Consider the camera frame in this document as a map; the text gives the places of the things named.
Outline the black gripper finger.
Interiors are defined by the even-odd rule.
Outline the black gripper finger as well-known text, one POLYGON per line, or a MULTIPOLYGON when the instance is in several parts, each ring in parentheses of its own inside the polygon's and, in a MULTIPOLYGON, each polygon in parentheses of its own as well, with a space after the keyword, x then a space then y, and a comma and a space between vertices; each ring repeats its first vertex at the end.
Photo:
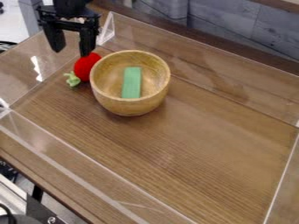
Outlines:
POLYGON ((96 47, 96 37, 97 34, 93 30, 88 28, 82 28, 78 32, 78 49, 80 49, 80 56, 86 57, 89 53, 93 51, 96 47))
POLYGON ((56 24, 46 23, 42 25, 42 30, 50 45, 50 49, 56 53, 58 53, 65 47, 65 37, 62 29, 56 24))

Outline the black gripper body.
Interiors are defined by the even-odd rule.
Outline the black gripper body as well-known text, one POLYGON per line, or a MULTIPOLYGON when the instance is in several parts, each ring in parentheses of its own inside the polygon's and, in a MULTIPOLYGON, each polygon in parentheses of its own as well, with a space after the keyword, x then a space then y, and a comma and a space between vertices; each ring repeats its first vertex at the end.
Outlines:
POLYGON ((38 24, 50 30, 66 30, 78 32, 81 29, 96 30, 98 28, 100 14, 84 8, 77 14, 60 14, 52 5, 38 6, 38 24))

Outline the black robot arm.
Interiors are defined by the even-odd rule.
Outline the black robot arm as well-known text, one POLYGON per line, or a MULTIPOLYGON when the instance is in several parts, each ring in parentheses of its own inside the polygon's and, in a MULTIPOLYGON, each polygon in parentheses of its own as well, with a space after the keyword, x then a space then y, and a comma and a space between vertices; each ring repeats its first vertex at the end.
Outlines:
POLYGON ((86 7, 92 0, 52 0, 36 8, 50 49, 58 53, 66 45, 64 31, 78 33, 78 52, 86 57, 96 48, 100 14, 86 7))

